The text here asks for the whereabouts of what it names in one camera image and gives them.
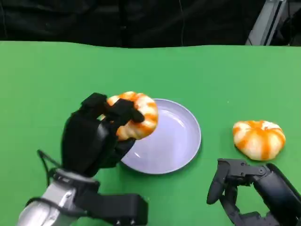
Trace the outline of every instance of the black backdrop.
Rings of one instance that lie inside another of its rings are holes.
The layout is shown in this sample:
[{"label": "black backdrop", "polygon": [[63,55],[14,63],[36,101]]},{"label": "black backdrop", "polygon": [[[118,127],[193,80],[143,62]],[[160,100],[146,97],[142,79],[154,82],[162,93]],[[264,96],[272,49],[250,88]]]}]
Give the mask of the black backdrop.
[{"label": "black backdrop", "polygon": [[0,40],[244,45],[265,0],[0,0]]}]

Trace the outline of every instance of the plate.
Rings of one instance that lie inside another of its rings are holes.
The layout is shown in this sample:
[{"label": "plate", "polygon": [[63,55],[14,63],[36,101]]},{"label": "plate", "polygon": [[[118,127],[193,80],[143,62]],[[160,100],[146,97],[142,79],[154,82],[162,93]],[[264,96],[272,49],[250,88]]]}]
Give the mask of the plate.
[{"label": "plate", "polygon": [[128,167],[147,174],[165,174],[188,164],[201,144],[201,129],[194,115],[182,105],[155,99],[159,121],[155,131],[137,140],[122,159]]}]

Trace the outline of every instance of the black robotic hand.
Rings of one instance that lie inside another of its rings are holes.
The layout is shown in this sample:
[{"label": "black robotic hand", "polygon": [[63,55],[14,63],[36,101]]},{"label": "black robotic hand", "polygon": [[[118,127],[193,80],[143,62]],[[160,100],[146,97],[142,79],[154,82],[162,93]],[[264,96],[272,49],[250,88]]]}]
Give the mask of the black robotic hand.
[{"label": "black robotic hand", "polygon": [[118,141],[117,129],[128,121],[144,121],[132,101],[120,99],[113,106],[107,96],[94,93],[66,122],[62,139],[63,168],[86,177],[100,168],[115,167],[135,143],[135,139]]},{"label": "black robotic hand", "polygon": [[[235,205],[238,186],[251,184],[270,210],[264,218],[258,212],[240,214]],[[220,200],[226,214],[236,226],[301,225],[300,194],[271,163],[250,166],[239,159],[219,159],[209,188],[207,204],[214,204],[217,200]]]}]

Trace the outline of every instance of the orange and white pumpkin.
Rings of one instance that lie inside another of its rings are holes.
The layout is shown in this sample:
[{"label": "orange and white pumpkin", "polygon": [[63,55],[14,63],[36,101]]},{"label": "orange and white pumpkin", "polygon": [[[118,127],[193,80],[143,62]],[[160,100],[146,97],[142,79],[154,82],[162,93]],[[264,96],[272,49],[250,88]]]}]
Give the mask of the orange and white pumpkin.
[{"label": "orange and white pumpkin", "polygon": [[282,129],[268,121],[239,121],[233,126],[235,146],[250,159],[274,159],[285,145]]},{"label": "orange and white pumpkin", "polygon": [[143,114],[144,121],[136,123],[131,120],[125,126],[119,127],[117,130],[119,140],[127,140],[131,137],[139,140],[150,135],[158,124],[158,108],[155,101],[143,93],[129,91],[112,96],[107,102],[112,106],[120,98],[133,101],[135,108]]}]

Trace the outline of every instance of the green table surface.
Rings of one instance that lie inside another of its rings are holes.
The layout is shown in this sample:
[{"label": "green table surface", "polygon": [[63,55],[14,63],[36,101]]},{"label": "green table surface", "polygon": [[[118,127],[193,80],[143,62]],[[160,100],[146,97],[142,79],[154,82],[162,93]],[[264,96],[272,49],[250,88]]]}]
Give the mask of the green table surface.
[{"label": "green table surface", "polygon": [[[139,193],[149,226],[232,225],[206,196],[217,158],[245,158],[233,145],[239,120],[278,123],[286,146],[273,160],[301,191],[301,48],[202,46],[120,49],[72,43],[0,42],[0,226],[15,225],[25,203],[46,189],[36,150],[60,159],[63,125],[93,92],[143,92],[187,107],[202,130],[197,157],[149,176],[124,166],[99,171],[100,192]],[[267,211],[254,188],[239,190],[242,212]],[[102,226],[80,219],[77,226]]]}]

